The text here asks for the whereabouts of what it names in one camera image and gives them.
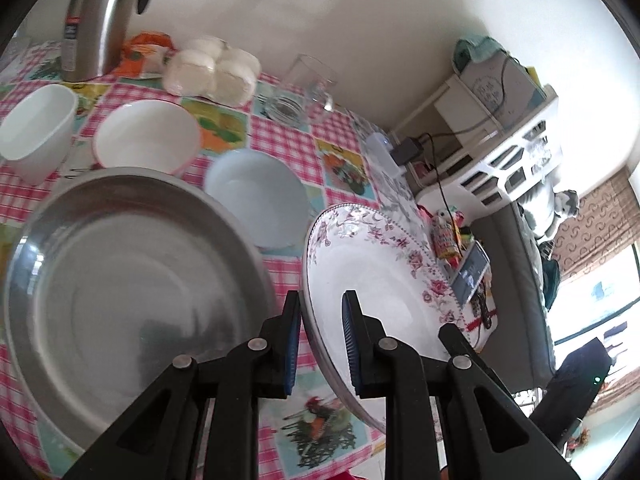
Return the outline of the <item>black power adapter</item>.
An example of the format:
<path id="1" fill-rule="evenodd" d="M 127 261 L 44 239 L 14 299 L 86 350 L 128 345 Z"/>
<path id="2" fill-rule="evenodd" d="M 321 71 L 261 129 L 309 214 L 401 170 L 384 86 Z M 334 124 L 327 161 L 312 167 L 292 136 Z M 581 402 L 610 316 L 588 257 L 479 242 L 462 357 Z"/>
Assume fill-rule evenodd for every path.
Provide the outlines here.
<path id="1" fill-rule="evenodd" d="M 430 139 L 431 137 L 428 134 L 417 138 L 408 136 L 390 151 L 390 157 L 397 166 L 406 166 L 409 162 L 424 156 L 425 143 Z"/>

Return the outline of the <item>large stainless steel pan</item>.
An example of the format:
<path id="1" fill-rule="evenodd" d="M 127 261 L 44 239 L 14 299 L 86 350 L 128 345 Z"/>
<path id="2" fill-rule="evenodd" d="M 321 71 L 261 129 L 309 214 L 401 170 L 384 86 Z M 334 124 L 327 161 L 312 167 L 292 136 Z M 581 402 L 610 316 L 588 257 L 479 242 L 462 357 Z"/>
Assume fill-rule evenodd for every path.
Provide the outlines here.
<path id="1" fill-rule="evenodd" d="M 26 396 L 79 452 L 175 356 L 224 356 L 277 310 L 262 256 L 227 209 L 134 168 L 85 174 L 36 208 L 2 304 Z"/>

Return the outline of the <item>orange snack packet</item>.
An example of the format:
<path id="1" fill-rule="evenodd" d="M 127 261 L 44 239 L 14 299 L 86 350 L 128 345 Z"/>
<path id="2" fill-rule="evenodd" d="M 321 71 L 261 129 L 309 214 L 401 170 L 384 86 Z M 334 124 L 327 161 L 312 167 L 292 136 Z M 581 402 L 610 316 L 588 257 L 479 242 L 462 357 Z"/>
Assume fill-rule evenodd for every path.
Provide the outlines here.
<path id="1" fill-rule="evenodd" d="M 129 79 L 158 78 L 174 52 L 171 36 L 163 32 L 140 32 L 122 46 L 114 74 Z"/>

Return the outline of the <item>white power strip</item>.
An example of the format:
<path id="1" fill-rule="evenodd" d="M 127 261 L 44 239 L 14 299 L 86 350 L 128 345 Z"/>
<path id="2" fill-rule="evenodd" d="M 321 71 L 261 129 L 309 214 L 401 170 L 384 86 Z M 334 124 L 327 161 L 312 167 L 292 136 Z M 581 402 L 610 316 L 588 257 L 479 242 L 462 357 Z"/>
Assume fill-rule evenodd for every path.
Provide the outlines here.
<path id="1" fill-rule="evenodd" d="M 384 174 L 392 179 L 403 177 L 406 173 L 404 166 L 398 166 L 392 157 L 393 144 L 387 139 L 387 136 L 379 131 L 370 133 L 364 145 L 369 152 L 378 160 L 378 166 Z"/>

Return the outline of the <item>pink floral round plate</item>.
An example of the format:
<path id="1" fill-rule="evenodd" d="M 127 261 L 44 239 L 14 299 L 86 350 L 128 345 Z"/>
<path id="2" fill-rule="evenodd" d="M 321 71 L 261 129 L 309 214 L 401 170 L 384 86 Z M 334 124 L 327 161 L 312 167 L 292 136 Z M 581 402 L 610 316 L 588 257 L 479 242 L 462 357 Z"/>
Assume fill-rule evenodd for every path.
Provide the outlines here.
<path id="1" fill-rule="evenodd" d="M 342 324 L 344 292 L 364 314 L 422 356 L 445 361 L 437 333 L 456 324 L 472 346 L 480 337 L 471 308 L 457 302 L 427 244 L 381 211 L 360 204 L 326 208 L 312 222 L 303 256 L 303 319 L 314 358 L 334 393 L 357 418 L 383 430 L 383 400 L 361 400 L 349 374 Z"/>

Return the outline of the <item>light blue small bowl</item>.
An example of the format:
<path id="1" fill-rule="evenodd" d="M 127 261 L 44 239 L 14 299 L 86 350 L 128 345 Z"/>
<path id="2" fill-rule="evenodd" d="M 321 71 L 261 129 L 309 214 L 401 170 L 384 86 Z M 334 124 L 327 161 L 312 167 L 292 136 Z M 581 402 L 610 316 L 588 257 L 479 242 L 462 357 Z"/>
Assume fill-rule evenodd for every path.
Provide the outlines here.
<path id="1" fill-rule="evenodd" d="M 259 248 L 294 246 L 305 236 L 309 200 L 303 183 L 266 153 L 240 148 L 221 155 L 207 169 L 203 190 Z"/>

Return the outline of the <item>stainless steel thermos jug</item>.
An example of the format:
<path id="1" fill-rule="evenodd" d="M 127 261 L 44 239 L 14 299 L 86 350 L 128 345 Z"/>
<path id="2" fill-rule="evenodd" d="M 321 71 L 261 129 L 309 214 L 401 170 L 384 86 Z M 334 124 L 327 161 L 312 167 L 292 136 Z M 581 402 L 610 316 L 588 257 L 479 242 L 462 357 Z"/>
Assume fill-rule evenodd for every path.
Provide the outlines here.
<path id="1" fill-rule="evenodd" d="M 111 73 L 120 62 L 132 12 L 150 0 L 70 0 L 61 44 L 61 78 L 83 82 Z"/>

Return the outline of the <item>white angular bowl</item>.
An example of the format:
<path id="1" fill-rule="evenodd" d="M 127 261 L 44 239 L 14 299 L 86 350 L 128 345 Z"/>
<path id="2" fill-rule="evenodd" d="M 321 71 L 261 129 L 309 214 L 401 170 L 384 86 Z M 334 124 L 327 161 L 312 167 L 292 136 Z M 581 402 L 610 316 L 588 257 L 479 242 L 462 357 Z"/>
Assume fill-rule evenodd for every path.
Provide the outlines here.
<path id="1" fill-rule="evenodd" d="M 1 158 L 17 177 L 40 185 L 58 169 L 73 143 L 78 96 L 62 84 L 32 92 L 1 124 Z"/>

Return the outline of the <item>strawberry pattern bowl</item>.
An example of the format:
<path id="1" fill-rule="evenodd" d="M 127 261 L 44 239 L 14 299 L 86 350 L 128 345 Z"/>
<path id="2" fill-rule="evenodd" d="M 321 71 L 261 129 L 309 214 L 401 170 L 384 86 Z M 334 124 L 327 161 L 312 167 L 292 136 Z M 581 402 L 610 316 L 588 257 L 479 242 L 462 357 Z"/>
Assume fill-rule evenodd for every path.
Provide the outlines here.
<path id="1" fill-rule="evenodd" d="M 96 128 L 92 150 L 103 168 L 134 167 L 180 176 L 198 156 L 202 134 L 182 106 L 142 100 L 117 107 Z"/>

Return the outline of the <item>smartphone with lit screen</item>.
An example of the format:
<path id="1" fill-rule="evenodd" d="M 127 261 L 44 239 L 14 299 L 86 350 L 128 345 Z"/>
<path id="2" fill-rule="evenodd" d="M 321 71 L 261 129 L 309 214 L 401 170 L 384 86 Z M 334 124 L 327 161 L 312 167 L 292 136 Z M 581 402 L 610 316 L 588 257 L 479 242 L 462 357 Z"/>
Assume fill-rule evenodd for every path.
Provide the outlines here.
<path id="1" fill-rule="evenodd" d="M 461 307 L 470 302 L 488 268 L 487 252 L 478 240 L 474 240 L 450 283 L 451 290 Z"/>

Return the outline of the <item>colourful candy tube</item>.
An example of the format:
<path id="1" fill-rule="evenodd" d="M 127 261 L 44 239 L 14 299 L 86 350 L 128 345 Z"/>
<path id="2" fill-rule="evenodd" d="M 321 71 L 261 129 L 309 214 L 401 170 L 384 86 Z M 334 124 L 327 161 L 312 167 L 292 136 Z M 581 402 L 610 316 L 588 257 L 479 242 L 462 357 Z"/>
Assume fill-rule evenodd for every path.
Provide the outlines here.
<path id="1" fill-rule="evenodd" d="M 434 252 L 442 263 L 457 270 L 462 263 L 465 246 L 456 216 L 447 208 L 439 209 L 432 218 L 431 237 Z"/>

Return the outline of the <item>grey sofa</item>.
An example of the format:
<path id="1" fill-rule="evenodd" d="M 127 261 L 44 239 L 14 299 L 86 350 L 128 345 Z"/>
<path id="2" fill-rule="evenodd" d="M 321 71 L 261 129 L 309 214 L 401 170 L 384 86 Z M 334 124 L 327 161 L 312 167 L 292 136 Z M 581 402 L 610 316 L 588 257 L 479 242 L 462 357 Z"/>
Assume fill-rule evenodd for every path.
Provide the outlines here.
<path id="1" fill-rule="evenodd" d="M 554 199 L 553 182 L 547 178 L 471 223 L 489 257 L 497 317 L 480 356 L 513 393 L 544 388 L 555 372 L 538 246 L 552 225 Z"/>

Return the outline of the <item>clear glass mug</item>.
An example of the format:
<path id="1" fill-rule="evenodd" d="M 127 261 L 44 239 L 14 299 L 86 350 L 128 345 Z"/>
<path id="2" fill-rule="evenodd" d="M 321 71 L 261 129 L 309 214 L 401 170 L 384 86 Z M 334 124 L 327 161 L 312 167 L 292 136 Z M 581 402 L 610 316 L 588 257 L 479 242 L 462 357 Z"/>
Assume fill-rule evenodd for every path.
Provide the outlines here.
<path id="1" fill-rule="evenodd" d="M 267 116 L 298 128 L 321 124 L 335 108 L 337 74 L 318 58 L 300 54 L 266 99 Z"/>

